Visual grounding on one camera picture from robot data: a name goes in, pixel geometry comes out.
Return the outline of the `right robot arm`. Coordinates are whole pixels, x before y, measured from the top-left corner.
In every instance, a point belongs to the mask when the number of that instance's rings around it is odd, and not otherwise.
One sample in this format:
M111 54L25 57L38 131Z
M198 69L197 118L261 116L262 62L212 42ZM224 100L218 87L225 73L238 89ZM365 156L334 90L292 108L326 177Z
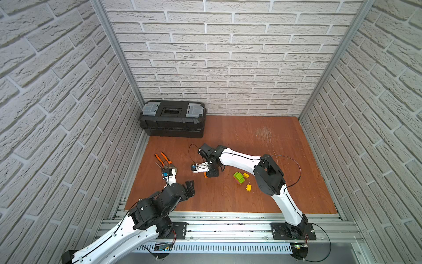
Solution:
M225 167L232 166L255 176L259 189L271 196L285 219L287 236L292 239L307 239L308 219L291 197L284 173L269 155L251 156L219 145L215 149L202 145L198 153L203 163L191 165L193 173L205 173L208 178L218 177Z

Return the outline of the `small green lego brick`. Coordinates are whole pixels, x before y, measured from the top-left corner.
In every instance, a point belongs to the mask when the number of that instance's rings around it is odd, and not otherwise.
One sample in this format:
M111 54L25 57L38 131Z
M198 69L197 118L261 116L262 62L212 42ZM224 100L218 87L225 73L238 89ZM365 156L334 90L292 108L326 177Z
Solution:
M235 179L244 178L244 175L242 173L239 173L239 172L234 173L233 176L234 176Z

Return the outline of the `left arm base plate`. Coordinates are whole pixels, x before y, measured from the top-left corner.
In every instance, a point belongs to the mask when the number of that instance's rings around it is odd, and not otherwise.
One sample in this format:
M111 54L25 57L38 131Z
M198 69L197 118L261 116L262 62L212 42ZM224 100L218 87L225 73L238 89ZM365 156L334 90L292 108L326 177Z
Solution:
M159 240L184 240L186 238L187 222L173 222L173 225L167 231L161 232Z

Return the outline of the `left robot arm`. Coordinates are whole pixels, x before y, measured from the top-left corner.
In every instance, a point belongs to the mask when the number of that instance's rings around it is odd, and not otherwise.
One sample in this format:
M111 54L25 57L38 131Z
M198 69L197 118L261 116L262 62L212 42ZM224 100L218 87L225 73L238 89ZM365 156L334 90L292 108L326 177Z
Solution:
M80 250L68 250L63 264L113 264L152 240L173 231L169 214L178 203L195 195L195 182L173 183L161 192L139 200L116 226Z

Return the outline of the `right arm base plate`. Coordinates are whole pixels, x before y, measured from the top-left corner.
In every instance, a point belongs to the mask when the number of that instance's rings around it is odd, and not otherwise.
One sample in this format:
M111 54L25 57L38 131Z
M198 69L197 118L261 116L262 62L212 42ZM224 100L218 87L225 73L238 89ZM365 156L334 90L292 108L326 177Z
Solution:
M271 233L274 240L316 240L312 224L301 224L299 227L288 223L271 223Z

